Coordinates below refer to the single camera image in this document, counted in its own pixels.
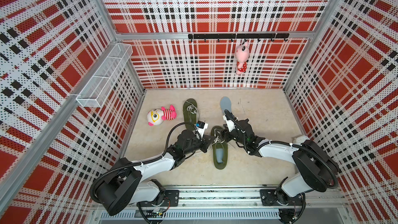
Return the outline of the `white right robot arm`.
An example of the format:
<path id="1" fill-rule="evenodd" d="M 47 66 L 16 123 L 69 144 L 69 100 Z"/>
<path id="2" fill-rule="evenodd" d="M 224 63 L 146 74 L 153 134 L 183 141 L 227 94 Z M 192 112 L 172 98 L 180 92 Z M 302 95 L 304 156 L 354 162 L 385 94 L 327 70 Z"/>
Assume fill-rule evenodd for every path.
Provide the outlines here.
<path id="1" fill-rule="evenodd" d="M 297 173 L 284 179 L 276 188 L 276 195 L 285 199 L 310 191 L 325 192 L 339 186 L 339 166 L 315 142 L 300 136 L 293 143 L 274 141 L 254 134 L 249 120 L 224 116 L 226 122 L 222 138 L 234 140 L 250 156 L 274 158 L 294 164 Z"/>

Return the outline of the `green shoe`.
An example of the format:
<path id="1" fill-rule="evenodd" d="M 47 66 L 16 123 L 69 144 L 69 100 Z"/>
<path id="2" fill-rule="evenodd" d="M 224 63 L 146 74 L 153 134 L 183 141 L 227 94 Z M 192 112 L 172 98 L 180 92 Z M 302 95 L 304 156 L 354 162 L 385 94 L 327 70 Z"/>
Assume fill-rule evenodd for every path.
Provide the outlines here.
<path id="1" fill-rule="evenodd" d="M 186 129 L 189 131 L 195 130 L 195 125 L 199 120 L 198 104 L 195 99 L 187 99 L 183 104 L 183 117 L 186 122 Z"/>
<path id="2" fill-rule="evenodd" d="M 222 139 L 223 128 L 221 126 L 214 126 L 211 130 L 214 142 L 212 144 L 214 166 L 218 170 L 223 170 L 228 162 L 228 143 Z"/>

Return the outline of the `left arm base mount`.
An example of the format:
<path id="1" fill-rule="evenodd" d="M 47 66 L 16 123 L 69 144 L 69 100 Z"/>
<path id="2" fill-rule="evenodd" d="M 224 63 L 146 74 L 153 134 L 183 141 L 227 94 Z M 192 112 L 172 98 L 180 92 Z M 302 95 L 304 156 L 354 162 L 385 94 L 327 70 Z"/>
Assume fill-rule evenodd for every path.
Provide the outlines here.
<path id="1" fill-rule="evenodd" d="M 141 207 L 175 207 L 179 203 L 179 194 L 179 190 L 161 191 L 153 201 L 143 201 L 140 205 Z"/>

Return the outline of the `light blue insole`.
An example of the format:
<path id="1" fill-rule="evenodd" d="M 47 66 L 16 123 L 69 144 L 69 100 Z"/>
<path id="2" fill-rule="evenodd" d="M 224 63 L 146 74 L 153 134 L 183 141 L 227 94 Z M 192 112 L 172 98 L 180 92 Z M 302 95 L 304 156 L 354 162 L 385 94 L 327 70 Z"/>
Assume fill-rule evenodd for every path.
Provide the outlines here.
<path id="1" fill-rule="evenodd" d="M 225 111 L 228 111 L 229 113 L 232 112 L 232 103 L 227 96 L 222 97 L 222 99 L 220 100 L 220 108 L 223 116 L 226 114 Z"/>

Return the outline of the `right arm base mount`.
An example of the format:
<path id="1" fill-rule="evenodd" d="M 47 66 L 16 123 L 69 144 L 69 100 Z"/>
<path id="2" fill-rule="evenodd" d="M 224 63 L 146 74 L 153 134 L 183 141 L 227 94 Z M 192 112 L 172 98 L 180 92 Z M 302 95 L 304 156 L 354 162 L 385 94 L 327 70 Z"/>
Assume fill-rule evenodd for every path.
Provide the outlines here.
<path id="1" fill-rule="evenodd" d="M 289 197 L 282 190 L 274 188 L 261 189 L 260 199 L 263 206 L 302 206 L 304 200 L 301 194 Z"/>

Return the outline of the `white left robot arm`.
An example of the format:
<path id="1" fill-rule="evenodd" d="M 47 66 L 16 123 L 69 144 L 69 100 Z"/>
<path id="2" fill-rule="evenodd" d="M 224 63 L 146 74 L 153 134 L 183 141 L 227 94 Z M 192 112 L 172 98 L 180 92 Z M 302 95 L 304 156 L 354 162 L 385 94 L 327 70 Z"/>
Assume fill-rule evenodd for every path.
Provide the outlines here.
<path id="1" fill-rule="evenodd" d="M 193 128 L 193 131 L 182 131 L 176 143 L 167 143 L 163 153 L 156 157 L 142 161 L 119 159 L 109 171 L 93 181 L 91 199 L 100 203 L 110 216 L 120 213 L 130 204 L 162 204 L 165 189 L 152 177 L 179 167 L 197 151 L 206 153 L 215 140 L 215 137 L 204 133 L 207 123 L 199 121 Z"/>

